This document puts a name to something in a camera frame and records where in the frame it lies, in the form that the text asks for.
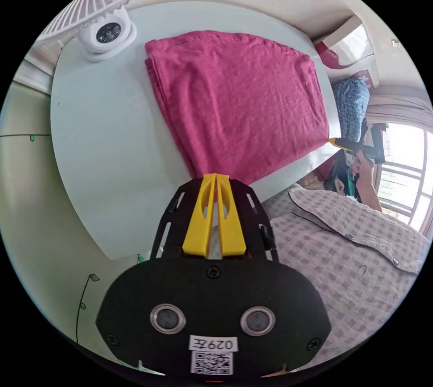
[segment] yellow clamp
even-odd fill
[[[222,257],[240,256],[245,254],[246,244],[240,225],[235,200],[231,191],[228,175],[206,174],[198,193],[197,201],[189,222],[182,250],[185,254],[202,256],[209,255],[210,237],[212,232],[213,206],[215,184],[218,199],[218,230]]]

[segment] black background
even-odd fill
[[[7,33],[2,35],[2,97],[40,31],[70,1],[2,0],[3,27],[7,28]],[[401,40],[427,90],[431,91],[431,76],[427,72],[431,61],[426,61],[430,57],[430,0],[363,1]],[[3,245],[1,250],[2,376],[8,377],[13,384],[43,382],[50,386],[64,382],[90,385],[93,382],[97,385],[133,385],[83,356],[44,319],[17,279]],[[380,331],[343,362],[304,385],[352,382],[360,385],[377,381],[404,382],[406,379],[413,382],[427,375],[430,367],[421,362],[432,349],[429,311],[432,283],[430,254],[410,293]],[[278,378],[284,385],[285,377]]]

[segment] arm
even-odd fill
[[[371,209],[382,212],[382,207],[376,194],[373,184],[358,184],[356,183],[359,196],[364,205],[369,206]]]
[[[370,160],[365,158],[365,155],[361,150],[358,152],[358,161],[353,166],[353,173],[359,174],[356,188],[358,189],[362,203],[373,210],[382,212],[378,195],[376,194],[372,183],[373,164]]]

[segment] person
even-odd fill
[[[373,187],[373,167],[373,162],[359,151],[357,154],[357,160],[353,165],[352,174],[353,176],[359,174],[356,188],[358,189],[362,203],[368,205],[373,210],[382,212],[382,207],[376,194],[376,190],[374,190]]]
[[[362,203],[295,184],[263,203],[280,262],[319,292],[332,330],[306,369],[350,350],[374,334],[406,296],[430,241],[382,212],[372,166],[362,152],[354,172]],[[287,371],[270,374],[281,375]]]

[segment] pink towel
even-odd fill
[[[193,178],[216,172],[250,184],[328,141],[308,55],[216,31],[152,40],[146,52],[158,105]]]

